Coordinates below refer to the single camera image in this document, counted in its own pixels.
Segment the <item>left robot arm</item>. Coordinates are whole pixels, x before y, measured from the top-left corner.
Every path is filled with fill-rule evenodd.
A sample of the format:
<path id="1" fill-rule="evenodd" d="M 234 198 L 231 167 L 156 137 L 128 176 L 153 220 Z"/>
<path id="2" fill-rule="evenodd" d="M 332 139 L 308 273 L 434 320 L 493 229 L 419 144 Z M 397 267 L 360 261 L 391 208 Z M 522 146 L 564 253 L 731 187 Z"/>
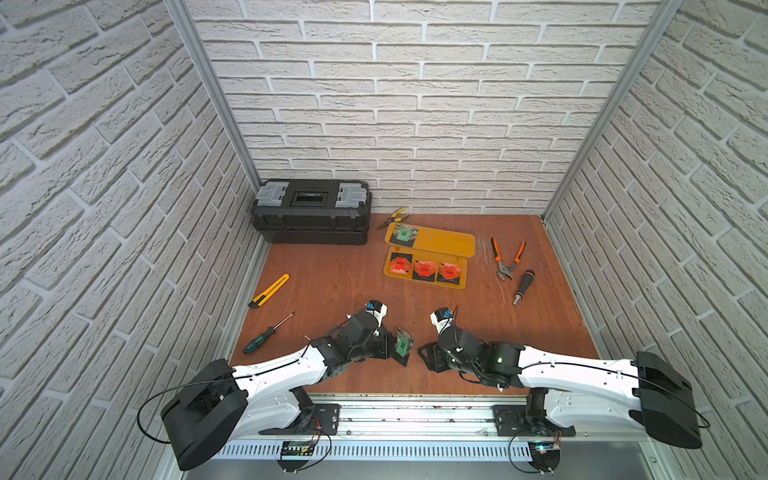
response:
<path id="1" fill-rule="evenodd" d="M 177 466 L 192 470 L 231 440 L 256 434 L 301 434 L 313 425 L 305 389 L 343 373 L 352 363 L 393 359 L 406 365 L 412 339 L 389 332 L 387 308 L 370 301 L 326 335 L 292 354 L 232 367 L 224 359 L 174 388 L 161 419 Z"/>

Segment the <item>green tea bag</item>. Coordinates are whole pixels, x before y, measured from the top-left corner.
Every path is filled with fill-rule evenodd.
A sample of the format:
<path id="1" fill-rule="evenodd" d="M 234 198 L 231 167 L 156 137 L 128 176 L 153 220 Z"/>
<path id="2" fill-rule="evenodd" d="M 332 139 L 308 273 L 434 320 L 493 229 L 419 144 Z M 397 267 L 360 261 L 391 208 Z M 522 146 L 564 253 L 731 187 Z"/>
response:
<path id="1" fill-rule="evenodd" d="M 389 242 L 393 245 L 412 248 L 419 233 L 419 228 L 411 225 L 397 223 L 389 237 Z"/>
<path id="2" fill-rule="evenodd" d="M 413 337 L 403 328 L 398 328 L 392 341 L 391 357 L 400 365 L 406 367 L 413 349 L 413 344 Z"/>

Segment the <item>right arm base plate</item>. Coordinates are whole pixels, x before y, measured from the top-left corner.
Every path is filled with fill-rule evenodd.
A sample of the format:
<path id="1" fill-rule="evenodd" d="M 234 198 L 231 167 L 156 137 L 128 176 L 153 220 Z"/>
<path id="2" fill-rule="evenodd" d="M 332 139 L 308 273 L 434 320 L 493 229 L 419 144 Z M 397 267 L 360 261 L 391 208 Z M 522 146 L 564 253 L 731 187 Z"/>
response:
<path id="1" fill-rule="evenodd" d="M 574 427 L 561 427 L 546 417 L 532 416 L 523 405 L 493 405 L 494 425 L 499 437 L 575 437 Z"/>

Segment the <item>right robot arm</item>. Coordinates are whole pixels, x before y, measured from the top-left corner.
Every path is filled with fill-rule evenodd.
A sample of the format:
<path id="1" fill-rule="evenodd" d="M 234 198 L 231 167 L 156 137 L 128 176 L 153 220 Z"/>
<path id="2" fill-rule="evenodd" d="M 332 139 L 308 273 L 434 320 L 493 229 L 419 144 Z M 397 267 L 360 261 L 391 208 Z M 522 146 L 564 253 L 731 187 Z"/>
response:
<path id="1" fill-rule="evenodd" d="M 693 386 L 651 352 L 599 360 L 555 354 L 508 342 L 483 342 L 443 324 L 438 339 L 418 349 L 428 370 L 455 371 L 473 384 L 532 396 L 530 422 L 569 428 L 579 423 L 627 425 L 661 442 L 699 449 L 709 422 L 695 408 Z"/>

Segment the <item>green tea bag front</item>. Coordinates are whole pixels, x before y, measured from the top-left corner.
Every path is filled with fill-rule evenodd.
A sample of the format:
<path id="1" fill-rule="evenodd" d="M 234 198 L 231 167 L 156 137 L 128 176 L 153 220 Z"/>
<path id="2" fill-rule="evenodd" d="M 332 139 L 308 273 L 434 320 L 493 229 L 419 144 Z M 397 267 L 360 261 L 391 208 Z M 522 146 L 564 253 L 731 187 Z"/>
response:
<path id="1" fill-rule="evenodd" d="M 400 365 L 406 367 L 413 349 L 413 344 L 413 337 L 403 328 L 398 328 L 392 341 L 391 357 Z"/>

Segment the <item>red tea bag front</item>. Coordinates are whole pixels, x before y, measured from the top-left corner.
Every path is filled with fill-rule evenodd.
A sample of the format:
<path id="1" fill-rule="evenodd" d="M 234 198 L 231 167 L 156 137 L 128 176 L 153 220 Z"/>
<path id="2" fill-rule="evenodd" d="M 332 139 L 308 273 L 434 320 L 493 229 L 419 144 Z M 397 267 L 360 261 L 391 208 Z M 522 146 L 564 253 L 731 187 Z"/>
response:
<path id="1" fill-rule="evenodd" d="M 412 278 L 419 281 L 435 282 L 437 263 L 415 260 L 412 264 Z"/>

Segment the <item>red tea bag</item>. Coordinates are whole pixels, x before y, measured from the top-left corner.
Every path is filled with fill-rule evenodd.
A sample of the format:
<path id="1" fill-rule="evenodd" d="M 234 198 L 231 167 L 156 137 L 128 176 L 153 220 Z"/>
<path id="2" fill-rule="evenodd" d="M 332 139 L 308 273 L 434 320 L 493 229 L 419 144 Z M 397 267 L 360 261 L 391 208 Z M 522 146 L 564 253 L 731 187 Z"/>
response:
<path id="1" fill-rule="evenodd" d="M 462 267 L 459 264 L 441 262 L 437 273 L 438 283 L 459 285 L 462 278 Z"/>
<path id="2" fill-rule="evenodd" d="M 435 282 L 437 263 L 415 260 L 412 264 L 412 278 L 419 281 Z"/>
<path id="3" fill-rule="evenodd" d="M 392 275 L 410 276 L 412 274 L 412 255 L 393 252 L 390 255 L 387 272 Z"/>

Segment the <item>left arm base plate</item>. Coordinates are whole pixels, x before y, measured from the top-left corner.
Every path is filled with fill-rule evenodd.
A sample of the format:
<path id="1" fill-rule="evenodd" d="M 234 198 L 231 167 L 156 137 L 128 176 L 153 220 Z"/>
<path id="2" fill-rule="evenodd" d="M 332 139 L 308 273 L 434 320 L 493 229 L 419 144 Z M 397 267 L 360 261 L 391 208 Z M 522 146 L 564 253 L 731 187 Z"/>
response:
<path id="1" fill-rule="evenodd" d="M 299 416 L 285 428 L 270 428 L 259 432 L 260 435 L 309 435 L 318 430 L 330 436 L 338 432 L 340 404 L 315 404 L 312 411 L 302 410 Z"/>

